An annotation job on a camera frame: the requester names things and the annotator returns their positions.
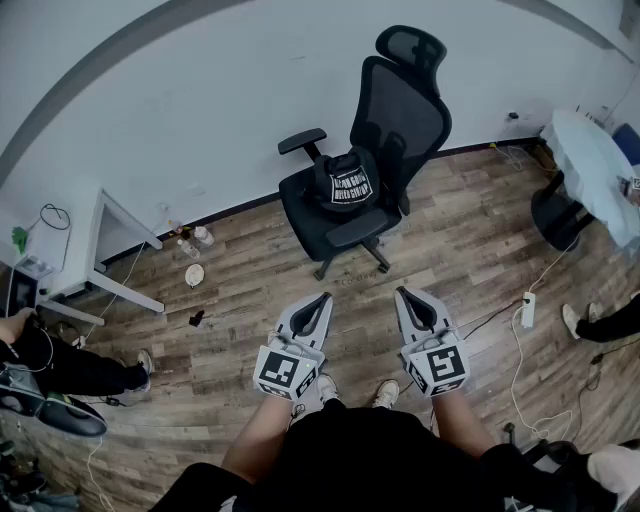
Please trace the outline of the table with pale cloth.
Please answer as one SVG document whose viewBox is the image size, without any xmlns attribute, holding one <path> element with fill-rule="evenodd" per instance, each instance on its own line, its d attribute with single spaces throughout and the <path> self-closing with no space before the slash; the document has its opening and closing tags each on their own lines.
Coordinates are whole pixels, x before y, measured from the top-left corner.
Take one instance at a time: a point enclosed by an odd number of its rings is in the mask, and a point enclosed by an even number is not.
<svg viewBox="0 0 640 512">
<path fill-rule="evenodd" d="M 619 248 L 640 250 L 640 206 L 621 190 L 623 181 L 640 185 L 640 164 L 632 165 L 606 131 L 575 112 L 554 111 L 541 138 L 569 198 L 600 221 Z"/>
</svg>

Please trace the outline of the person's black clothing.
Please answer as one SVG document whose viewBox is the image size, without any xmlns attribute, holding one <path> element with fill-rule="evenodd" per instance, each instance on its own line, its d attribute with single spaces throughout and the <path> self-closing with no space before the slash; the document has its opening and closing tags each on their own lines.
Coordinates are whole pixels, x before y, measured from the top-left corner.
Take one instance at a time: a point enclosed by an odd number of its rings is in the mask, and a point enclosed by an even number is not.
<svg viewBox="0 0 640 512">
<path fill-rule="evenodd" d="M 290 421 L 276 463 L 256 483 L 221 464 L 188 466 L 150 512 L 504 512 L 508 498 L 553 512 L 613 512 L 617 504 L 584 457 L 572 477 L 537 469 L 510 443 L 475 458 L 412 414 L 340 400 Z"/>
</svg>

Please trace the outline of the person's right white shoe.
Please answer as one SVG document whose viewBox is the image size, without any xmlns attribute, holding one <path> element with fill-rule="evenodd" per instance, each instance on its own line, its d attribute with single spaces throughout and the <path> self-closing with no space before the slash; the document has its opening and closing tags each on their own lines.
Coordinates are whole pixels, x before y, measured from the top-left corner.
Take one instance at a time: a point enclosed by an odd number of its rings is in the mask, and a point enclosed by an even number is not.
<svg viewBox="0 0 640 512">
<path fill-rule="evenodd" d="M 386 380 L 379 386 L 372 407 L 391 410 L 396 404 L 399 395 L 400 387 L 398 382 L 394 379 Z"/>
</svg>

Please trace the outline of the person's right forearm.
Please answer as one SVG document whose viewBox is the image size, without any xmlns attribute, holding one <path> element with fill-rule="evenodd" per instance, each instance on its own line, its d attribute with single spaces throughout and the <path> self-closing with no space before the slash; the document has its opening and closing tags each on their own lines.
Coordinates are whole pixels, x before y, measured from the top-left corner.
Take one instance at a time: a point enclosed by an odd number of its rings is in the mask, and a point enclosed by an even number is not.
<svg viewBox="0 0 640 512">
<path fill-rule="evenodd" d="M 475 458 L 497 445 L 460 390 L 436 395 L 432 405 L 441 439 Z"/>
</svg>

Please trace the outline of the person's left forearm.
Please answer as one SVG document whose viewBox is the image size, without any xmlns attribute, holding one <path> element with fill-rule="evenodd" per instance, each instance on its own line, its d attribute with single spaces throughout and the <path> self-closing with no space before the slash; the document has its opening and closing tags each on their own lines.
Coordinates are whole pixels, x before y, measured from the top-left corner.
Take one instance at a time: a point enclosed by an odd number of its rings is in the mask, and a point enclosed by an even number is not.
<svg viewBox="0 0 640 512">
<path fill-rule="evenodd" d="M 265 395 L 230 445 L 221 467 L 252 484 L 263 479 L 281 453 L 292 411 L 291 401 Z"/>
</svg>

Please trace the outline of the person's white shoe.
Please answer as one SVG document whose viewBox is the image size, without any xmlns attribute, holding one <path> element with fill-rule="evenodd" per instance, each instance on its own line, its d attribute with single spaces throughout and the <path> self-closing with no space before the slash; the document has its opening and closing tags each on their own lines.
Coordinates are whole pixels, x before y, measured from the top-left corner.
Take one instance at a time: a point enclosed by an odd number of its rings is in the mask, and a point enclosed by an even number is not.
<svg viewBox="0 0 640 512">
<path fill-rule="evenodd" d="M 391 410 L 396 404 L 399 395 L 400 387 L 398 382 L 394 379 L 386 380 L 379 386 L 372 407 Z"/>
<path fill-rule="evenodd" d="M 322 405 L 326 405 L 331 400 L 340 400 L 336 383 L 329 375 L 320 374 L 316 383 Z"/>
</svg>

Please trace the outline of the black round pedestal base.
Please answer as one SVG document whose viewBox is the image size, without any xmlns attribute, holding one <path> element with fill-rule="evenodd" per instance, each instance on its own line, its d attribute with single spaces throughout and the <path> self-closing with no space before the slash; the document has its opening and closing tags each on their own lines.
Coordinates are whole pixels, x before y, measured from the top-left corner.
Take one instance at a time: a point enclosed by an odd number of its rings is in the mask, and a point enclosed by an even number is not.
<svg viewBox="0 0 640 512">
<path fill-rule="evenodd" d="M 533 221 L 542 237 L 558 251 L 572 251 L 577 247 L 580 233 L 594 220 L 577 200 L 559 193 L 564 173 L 557 171 L 544 188 L 536 191 L 531 200 Z"/>
</svg>

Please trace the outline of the black mesh office chair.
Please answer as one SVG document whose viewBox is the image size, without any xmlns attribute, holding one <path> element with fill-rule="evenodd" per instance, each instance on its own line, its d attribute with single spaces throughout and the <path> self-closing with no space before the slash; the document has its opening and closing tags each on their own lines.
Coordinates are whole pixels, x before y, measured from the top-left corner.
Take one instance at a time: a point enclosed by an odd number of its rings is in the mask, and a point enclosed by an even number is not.
<svg viewBox="0 0 640 512">
<path fill-rule="evenodd" d="M 446 46 L 418 28 L 393 25 L 377 37 L 375 47 L 376 55 L 362 65 L 349 141 L 350 149 L 363 147 L 376 162 L 378 200 L 364 210 L 337 214 L 313 199 L 314 161 L 326 155 L 316 145 L 327 136 L 323 129 L 297 133 L 277 146 L 282 155 L 302 149 L 312 161 L 280 182 L 279 195 L 302 248 L 321 265 L 314 273 L 317 280 L 325 277 L 334 258 L 358 246 L 378 261 L 380 272 L 388 272 L 390 264 L 378 250 L 379 237 L 409 214 L 408 185 L 440 150 L 452 128 L 437 84 Z"/>
</svg>

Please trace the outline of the person's left white shoe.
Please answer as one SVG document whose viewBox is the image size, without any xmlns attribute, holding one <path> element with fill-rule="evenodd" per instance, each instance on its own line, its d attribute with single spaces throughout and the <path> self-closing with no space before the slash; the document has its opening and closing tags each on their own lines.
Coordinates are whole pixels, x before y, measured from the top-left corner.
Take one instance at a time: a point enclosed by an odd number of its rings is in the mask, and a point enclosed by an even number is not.
<svg viewBox="0 0 640 512">
<path fill-rule="evenodd" d="M 336 383 L 329 375 L 320 374 L 316 383 L 322 405 L 326 405 L 331 400 L 340 400 Z"/>
</svg>

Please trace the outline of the white desk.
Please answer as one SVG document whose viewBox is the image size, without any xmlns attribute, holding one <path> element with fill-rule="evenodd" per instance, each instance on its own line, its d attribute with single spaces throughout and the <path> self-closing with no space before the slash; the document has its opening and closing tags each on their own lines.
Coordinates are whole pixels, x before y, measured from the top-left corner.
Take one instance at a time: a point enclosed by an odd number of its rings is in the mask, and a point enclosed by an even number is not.
<svg viewBox="0 0 640 512">
<path fill-rule="evenodd" d="M 79 291 L 90 283 L 115 297 L 123 298 L 155 313 L 165 310 L 163 303 L 139 293 L 106 275 L 106 266 L 98 259 L 103 219 L 114 219 L 119 227 L 128 231 L 137 242 L 159 251 L 163 242 L 147 229 L 103 188 L 83 197 L 80 206 L 70 214 L 71 226 L 64 266 L 61 271 L 43 278 L 38 288 L 45 291 L 36 295 L 36 305 L 66 315 L 72 319 L 102 326 L 104 319 L 81 312 L 57 301 L 59 297 Z"/>
</svg>

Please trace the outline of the dark blue object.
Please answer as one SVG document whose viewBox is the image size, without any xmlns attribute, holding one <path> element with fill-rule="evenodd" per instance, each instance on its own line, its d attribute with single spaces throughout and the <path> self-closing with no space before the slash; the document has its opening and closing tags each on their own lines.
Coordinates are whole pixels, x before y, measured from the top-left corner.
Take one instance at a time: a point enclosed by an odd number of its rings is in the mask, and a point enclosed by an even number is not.
<svg viewBox="0 0 640 512">
<path fill-rule="evenodd" d="M 612 135 L 632 167 L 640 165 L 640 135 L 629 123 L 621 124 Z"/>
</svg>

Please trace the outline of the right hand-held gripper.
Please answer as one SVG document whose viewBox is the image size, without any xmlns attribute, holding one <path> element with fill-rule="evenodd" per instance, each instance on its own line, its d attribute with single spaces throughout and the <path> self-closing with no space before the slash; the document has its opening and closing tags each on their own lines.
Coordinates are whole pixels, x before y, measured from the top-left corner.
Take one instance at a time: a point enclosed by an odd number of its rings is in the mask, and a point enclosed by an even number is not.
<svg viewBox="0 0 640 512">
<path fill-rule="evenodd" d="M 465 343 L 447 328 L 451 317 L 444 304 L 423 290 L 400 286 L 395 306 L 405 344 L 401 358 L 421 394 L 433 398 L 459 389 L 470 376 L 469 358 Z M 426 331 L 439 332 L 425 337 Z"/>
</svg>

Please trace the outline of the grey desktop device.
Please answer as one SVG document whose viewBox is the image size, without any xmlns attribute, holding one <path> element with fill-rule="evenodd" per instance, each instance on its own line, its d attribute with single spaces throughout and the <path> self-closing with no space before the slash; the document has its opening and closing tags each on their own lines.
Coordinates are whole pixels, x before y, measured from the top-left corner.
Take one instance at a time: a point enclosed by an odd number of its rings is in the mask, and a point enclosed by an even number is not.
<svg viewBox="0 0 640 512">
<path fill-rule="evenodd" d="M 16 314 L 23 308 L 34 308 L 40 294 L 38 283 L 53 271 L 53 267 L 39 258 L 25 256 L 11 273 L 8 314 Z"/>
</svg>

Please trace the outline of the black printed garment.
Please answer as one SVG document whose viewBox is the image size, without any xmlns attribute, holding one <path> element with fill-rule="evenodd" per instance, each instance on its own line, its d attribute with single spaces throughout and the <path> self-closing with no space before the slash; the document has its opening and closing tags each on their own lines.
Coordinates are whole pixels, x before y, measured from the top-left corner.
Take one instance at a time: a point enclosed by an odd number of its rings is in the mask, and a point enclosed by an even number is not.
<svg viewBox="0 0 640 512">
<path fill-rule="evenodd" d="M 313 165 L 313 199 L 323 209 L 337 214 L 364 210 L 380 195 L 376 162 L 363 147 L 353 146 L 336 157 L 320 155 Z"/>
</svg>

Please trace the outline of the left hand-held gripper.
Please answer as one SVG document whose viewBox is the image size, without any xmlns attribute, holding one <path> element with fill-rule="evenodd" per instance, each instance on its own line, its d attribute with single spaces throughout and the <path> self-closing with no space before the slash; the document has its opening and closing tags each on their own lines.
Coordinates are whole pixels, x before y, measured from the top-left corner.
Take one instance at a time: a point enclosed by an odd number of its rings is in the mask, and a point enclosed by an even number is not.
<svg viewBox="0 0 640 512">
<path fill-rule="evenodd" d="M 331 294 L 313 294 L 288 306 L 259 349 L 254 386 L 263 393 L 299 401 L 325 362 L 322 346 L 331 321 Z"/>
</svg>

